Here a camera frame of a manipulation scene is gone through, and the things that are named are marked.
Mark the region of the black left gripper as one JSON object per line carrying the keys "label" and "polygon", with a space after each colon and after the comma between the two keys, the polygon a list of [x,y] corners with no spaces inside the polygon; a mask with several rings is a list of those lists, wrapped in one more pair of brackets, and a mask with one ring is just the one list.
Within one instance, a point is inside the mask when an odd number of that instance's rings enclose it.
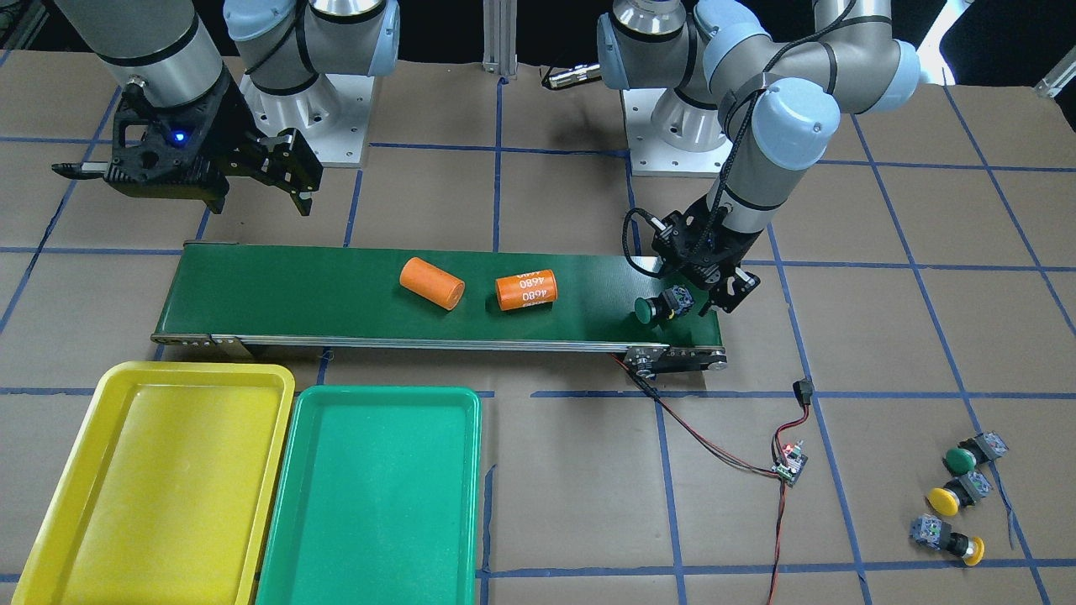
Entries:
{"label": "black left gripper", "polygon": [[654,231],[651,248],[661,261],[662,290],[686,287],[694,296],[690,313],[710,314],[711,306],[733,313],[761,284],[760,276],[741,267],[761,233],[730,229],[724,225],[730,214],[730,207],[711,210],[702,197],[683,212],[649,219]]}

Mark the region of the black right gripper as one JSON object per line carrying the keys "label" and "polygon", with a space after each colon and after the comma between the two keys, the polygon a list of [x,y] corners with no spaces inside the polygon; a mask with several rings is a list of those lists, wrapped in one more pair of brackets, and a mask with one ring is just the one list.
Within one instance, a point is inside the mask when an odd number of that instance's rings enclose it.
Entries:
{"label": "black right gripper", "polygon": [[104,180],[130,197],[193,199],[223,211],[228,175],[252,177],[288,194],[300,217],[312,212],[323,165],[296,128],[261,133],[229,72],[176,108],[150,104],[148,85],[131,78],[113,116],[108,161],[55,161],[70,180]]}

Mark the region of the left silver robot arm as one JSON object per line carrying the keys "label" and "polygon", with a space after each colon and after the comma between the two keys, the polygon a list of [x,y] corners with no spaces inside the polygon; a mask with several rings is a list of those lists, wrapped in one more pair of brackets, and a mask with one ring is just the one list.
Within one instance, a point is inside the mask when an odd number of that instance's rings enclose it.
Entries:
{"label": "left silver robot arm", "polygon": [[917,50],[892,32],[888,1],[815,1],[815,31],[777,42],[738,1],[615,1],[597,20],[604,84],[664,88],[714,112],[731,141],[714,184],[684,211],[624,219],[652,227],[660,265],[730,313],[758,287],[742,261],[845,114],[884,112],[911,99]]}

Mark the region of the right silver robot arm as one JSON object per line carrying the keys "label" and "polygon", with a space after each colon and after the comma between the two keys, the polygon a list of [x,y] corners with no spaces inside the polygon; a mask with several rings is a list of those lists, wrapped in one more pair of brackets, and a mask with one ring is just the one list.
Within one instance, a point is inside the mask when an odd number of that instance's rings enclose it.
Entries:
{"label": "right silver robot arm", "polygon": [[59,11],[119,85],[107,161],[57,161],[134,198],[192,199],[223,211],[229,179],[285,192],[307,217],[331,135],[349,130],[334,78],[388,76],[396,1],[226,1],[241,85],[192,1],[61,1]]}

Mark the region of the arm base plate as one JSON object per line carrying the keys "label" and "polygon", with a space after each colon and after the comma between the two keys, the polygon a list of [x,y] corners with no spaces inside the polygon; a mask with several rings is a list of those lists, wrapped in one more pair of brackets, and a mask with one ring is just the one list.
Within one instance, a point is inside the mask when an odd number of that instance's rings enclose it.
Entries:
{"label": "arm base plate", "polygon": [[631,89],[621,100],[631,175],[718,175],[731,141],[714,110],[688,103],[672,89]]}
{"label": "arm base plate", "polygon": [[360,168],[378,83],[371,76],[322,74],[306,92],[274,96],[243,76],[240,92],[261,133],[296,128],[324,167]]}

